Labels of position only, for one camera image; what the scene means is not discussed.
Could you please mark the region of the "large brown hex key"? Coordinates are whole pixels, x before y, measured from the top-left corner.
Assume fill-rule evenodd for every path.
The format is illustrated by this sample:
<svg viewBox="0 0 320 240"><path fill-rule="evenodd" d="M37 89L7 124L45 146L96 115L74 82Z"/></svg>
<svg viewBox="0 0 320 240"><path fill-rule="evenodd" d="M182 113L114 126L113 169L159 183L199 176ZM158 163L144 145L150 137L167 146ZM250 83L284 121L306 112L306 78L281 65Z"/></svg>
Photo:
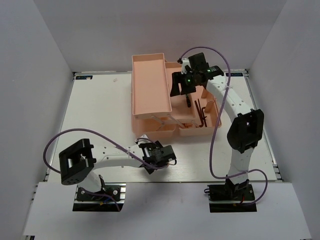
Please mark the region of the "large brown hex key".
<svg viewBox="0 0 320 240"><path fill-rule="evenodd" d="M207 123L206 123L206 118L202 112L202 109L201 109L201 105L200 105L200 100L197 99L194 101L195 103L195 107L196 107L196 110L197 110L197 113L198 113L198 116L199 116L199 119L200 119L200 122L201 124L199 125L199 128L202 128L203 126L207 126Z"/></svg>

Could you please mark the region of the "pink plastic toolbox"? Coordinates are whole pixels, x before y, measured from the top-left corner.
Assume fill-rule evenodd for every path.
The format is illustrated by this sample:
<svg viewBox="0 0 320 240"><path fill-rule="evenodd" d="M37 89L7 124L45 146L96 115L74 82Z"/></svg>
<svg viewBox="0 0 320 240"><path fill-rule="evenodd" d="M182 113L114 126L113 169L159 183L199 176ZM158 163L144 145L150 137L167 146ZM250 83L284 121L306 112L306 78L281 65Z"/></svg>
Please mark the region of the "pink plastic toolbox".
<svg viewBox="0 0 320 240"><path fill-rule="evenodd" d="M219 108L216 99L203 87L188 94L191 107L187 107L186 95L170 97L172 73L181 71L177 62L168 62L163 53L132 56L131 75L131 126L132 132L140 137L147 135L152 140L212 135ZM195 101L205 107L207 127L201 124Z"/></svg>

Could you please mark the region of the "black green precision screwdriver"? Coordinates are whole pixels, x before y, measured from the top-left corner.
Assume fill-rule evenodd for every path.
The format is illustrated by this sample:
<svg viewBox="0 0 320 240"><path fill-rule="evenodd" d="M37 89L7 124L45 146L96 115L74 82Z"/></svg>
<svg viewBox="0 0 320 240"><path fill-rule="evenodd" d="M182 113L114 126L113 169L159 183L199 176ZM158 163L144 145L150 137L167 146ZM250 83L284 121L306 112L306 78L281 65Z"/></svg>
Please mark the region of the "black green precision screwdriver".
<svg viewBox="0 0 320 240"><path fill-rule="evenodd" d="M191 101L190 101L190 97L188 94L185 95L186 97L186 104L187 104L187 107L190 108L191 107Z"/></svg>

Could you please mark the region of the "small brown hex key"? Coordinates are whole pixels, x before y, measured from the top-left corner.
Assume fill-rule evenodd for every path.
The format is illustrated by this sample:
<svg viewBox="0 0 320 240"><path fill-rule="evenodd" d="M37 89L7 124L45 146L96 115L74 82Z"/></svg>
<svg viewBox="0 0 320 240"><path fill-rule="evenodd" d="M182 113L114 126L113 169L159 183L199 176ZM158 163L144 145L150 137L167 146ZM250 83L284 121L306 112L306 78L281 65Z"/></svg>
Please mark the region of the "small brown hex key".
<svg viewBox="0 0 320 240"><path fill-rule="evenodd" d="M206 121L207 116L205 115L205 107L202 107L201 110L198 111L198 114L201 122L201 125L199 127L207 127L208 125Z"/></svg>

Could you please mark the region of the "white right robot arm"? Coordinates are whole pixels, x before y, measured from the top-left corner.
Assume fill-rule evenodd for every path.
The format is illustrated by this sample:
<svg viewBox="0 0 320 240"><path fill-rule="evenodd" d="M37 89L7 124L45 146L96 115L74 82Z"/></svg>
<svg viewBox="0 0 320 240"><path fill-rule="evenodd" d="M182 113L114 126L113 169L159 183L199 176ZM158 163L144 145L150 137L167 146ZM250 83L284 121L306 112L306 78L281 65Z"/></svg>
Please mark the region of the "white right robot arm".
<svg viewBox="0 0 320 240"><path fill-rule="evenodd" d="M170 96L194 93L202 86L225 110L231 126L227 141L232 148L229 171L225 177L226 195L236 200L249 185L249 165L252 153L262 139L264 113L249 107L231 88L231 75L225 75L217 66L210 66L204 53L179 58L181 71L172 73Z"/></svg>

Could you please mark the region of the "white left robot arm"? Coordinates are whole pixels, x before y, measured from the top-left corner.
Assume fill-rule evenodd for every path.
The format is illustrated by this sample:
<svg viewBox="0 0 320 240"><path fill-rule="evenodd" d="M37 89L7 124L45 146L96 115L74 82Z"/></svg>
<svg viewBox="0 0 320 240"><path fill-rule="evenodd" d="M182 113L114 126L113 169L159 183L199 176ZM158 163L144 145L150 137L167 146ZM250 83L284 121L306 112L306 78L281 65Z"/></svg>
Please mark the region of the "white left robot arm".
<svg viewBox="0 0 320 240"><path fill-rule="evenodd" d="M119 146L93 145L88 138L83 138L59 153L61 183L65 186L77 185L96 200L105 196L106 187L103 177L95 170L132 167L143 168L152 174L172 161L177 163L172 146L151 141L146 135L138 137L134 145L124 150Z"/></svg>

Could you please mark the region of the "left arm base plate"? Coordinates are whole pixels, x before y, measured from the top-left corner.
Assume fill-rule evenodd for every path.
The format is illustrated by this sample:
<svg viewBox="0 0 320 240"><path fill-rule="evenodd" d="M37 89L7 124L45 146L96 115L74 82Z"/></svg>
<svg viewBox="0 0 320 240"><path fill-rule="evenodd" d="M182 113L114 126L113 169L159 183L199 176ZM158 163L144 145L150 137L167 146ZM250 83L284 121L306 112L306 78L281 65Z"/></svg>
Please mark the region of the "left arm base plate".
<svg viewBox="0 0 320 240"><path fill-rule="evenodd" d="M73 212L119 212L122 210L126 197L125 183L105 184L105 188L92 195L81 187L76 188Z"/></svg>

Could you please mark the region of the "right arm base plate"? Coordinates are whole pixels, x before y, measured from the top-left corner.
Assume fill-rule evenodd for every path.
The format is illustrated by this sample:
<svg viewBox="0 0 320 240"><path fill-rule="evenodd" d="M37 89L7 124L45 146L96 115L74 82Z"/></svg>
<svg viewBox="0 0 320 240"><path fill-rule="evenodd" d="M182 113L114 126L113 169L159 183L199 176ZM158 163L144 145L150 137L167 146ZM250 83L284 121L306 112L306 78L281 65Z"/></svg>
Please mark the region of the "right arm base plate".
<svg viewBox="0 0 320 240"><path fill-rule="evenodd" d="M251 184L231 196L223 184L211 184L204 189L208 196L210 213L253 213L257 212L255 194Z"/></svg>

